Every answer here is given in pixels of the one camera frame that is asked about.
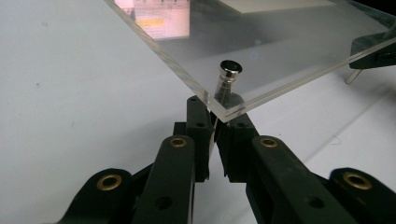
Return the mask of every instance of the gold metal ring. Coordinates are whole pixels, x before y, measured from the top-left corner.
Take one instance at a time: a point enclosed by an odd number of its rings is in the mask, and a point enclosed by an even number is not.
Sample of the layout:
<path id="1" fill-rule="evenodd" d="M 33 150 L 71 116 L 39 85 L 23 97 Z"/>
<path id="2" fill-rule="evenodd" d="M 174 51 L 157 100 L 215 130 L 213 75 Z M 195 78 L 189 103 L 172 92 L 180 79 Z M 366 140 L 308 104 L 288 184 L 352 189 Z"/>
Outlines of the gold metal ring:
<path id="1" fill-rule="evenodd" d="M 170 141 L 171 147 L 184 147 L 187 145 L 187 141 L 184 138 L 172 138 Z"/>
<path id="2" fill-rule="evenodd" d="M 108 179 L 115 179 L 115 182 L 107 185 L 105 184 L 105 181 Z M 113 190 L 121 184 L 121 180 L 122 178 L 120 175 L 104 175 L 97 182 L 96 187 L 99 188 L 99 190 Z"/>
<path id="3" fill-rule="evenodd" d="M 343 176 L 344 180 L 352 187 L 357 189 L 371 189 L 372 183 L 364 176 L 355 173 L 345 173 Z"/>
<path id="4" fill-rule="evenodd" d="M 271 138 L 263 138 L 260 143 L 265 147 L 277 147 L 277 141 Z"/>

